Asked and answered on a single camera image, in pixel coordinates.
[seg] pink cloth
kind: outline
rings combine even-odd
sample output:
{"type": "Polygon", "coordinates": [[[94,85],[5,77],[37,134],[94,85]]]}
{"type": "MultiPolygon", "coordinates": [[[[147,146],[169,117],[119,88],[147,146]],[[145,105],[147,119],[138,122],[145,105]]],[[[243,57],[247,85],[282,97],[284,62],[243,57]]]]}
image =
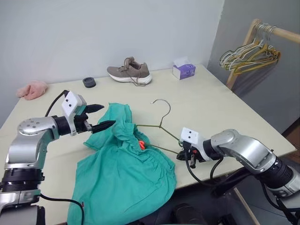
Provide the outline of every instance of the pink cloth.
{"type": "Polygon", "coordinates": [[[26,87],[17,90],[17,97],[24,97],[26,100],[33,100],[43,95],[48,85],[43,81],[32,81],[26,87]]]}

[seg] shoe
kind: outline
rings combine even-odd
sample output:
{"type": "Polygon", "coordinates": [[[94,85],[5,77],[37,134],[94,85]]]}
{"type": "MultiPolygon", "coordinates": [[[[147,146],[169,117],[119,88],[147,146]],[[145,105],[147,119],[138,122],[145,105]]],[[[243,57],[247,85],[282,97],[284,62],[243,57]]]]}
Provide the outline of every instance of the shoe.
{"type": "Polygon", "coordinates": [[[126,58],[122,67],[108,67],[107,72],[116,81],[133,82],[136,86],[144,86],[152,80],[147,64],[139,64],[133,57],[126,58]]]}

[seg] wooden rack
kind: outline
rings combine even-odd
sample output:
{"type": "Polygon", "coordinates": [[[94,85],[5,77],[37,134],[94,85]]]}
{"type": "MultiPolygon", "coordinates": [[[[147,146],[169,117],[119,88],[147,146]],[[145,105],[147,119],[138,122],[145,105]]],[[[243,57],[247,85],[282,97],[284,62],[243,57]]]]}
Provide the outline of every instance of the wooden rack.
{"type": "MultiPolygon", "coordinates": [[[[252,21],[251,25],[250,25],[250,28],[249,28],[249,31],[246,35],[246,38],[245,38],[245,41],[243,43],[243,45],[247,45],[247,44],[250,44],[251,41],[253,40],[253,35],[254,35],[254,27],[258,24],[258,23],[261,23],[262,21],[259,20],[259,19],[255,19],[252,21]]],[[[268,30],[270,28],[270,26],[272,25],[269,25],[269,26],[266,26],[264,28],[264,30],[268,30]]],[[[290,41],[293,41],[293,42],[296,42],[298,44],[300,44],[300,34],[296,34],[296,33],[293,33],[293,32],[290,32],[290,31],[287,31],[287,30],[284,30],[284,29],[281,29],[281,28],[275,28],[273,31],[272,31],[273,34],[277,35],[277,36],[280,36],[282,38],[286,38],[290,41]]],[[[231,89],[236,81],[236,79],[238,78],[238,75],[234,74],[233,71],[230,72],[230,75],[227,79],[227,82],[226,82],[226,86],[231,89]]]]}

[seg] tissue box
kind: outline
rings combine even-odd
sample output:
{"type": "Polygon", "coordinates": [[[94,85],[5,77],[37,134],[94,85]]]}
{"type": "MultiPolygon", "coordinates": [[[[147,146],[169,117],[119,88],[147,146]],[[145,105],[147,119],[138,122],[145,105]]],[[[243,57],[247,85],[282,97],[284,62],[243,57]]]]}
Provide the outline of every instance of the tissue box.
{"type": "Polygon", "coordinates": [[[185,64],[181,67],[173,66],[173,75],[177,79],[182,80],[184,78],[194,76],[196,67],[193,64],[185,64]]]}

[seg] table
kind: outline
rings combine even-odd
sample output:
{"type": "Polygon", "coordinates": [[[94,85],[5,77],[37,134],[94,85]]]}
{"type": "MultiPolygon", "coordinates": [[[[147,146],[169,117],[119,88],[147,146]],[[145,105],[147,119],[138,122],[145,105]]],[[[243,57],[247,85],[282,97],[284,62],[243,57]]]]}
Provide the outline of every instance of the table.
{"type": "MultiPolygon", "coordinates": [[[[110,77],[95,79],[97,86],[91,89],[84,87],[82,81],[50,84],[48,91],[32,101],[21,98],[0,130],[0,167],[3,168],[10,143],[15,138],[18,124],[25,119],[42,117],[50,103],[64,89],[71,90],[84,97],[87,104],[102,104],[108,107],[109,102],[129,104],[136,124],[158,125],[168,111],[163,101],[150,102],[162,98],[167,100],[172,109],[165,117],[163,126],[176,136],[180,136],[182,127],[198,131],[204,137],[225,129],[233,128],[243,135],[260,140],[268,148],[274,149],[278,156],[287,154],[295,148],[262,117],[225,87],[204,66],[197,65],[195,76],[177,80],[171,69],[151,72],[153,81],[145,87],[136,87],[131,83],[119,83],[110,77]]],[[[57,102],[49,115],[62,115],[62,99],[57,102]]],[[[95,125],[105,113],[105,108],[89,114],[89,123],[95,125]]],[[[151,143],[179,152],[178,143],[163,130],[152,127],[139,127],[151,143]]],[[[71,137],[61,137],[48,145],[44,176],[41,184],[44,195],[56,198],[71,198],[75,185],[77,162],[94,151],[83,145],[90,133],[71,137]]],[[[163,151],[175,164],[177,187],[182,188],[196,183],[188,173],[184,161],[178,161],[176,155],[163,151]]],[[[196,164],[195,175],[205,180],[215,162],[196,164]]],[[[234,158],[225,158],[215,171],[215,176],[232,172],[242,167],[234,158]]],[[[57,224],[66,221],[67,202],[49,202],[41,199],[39,205],[46,208],[46,223],[57,224]]]]}

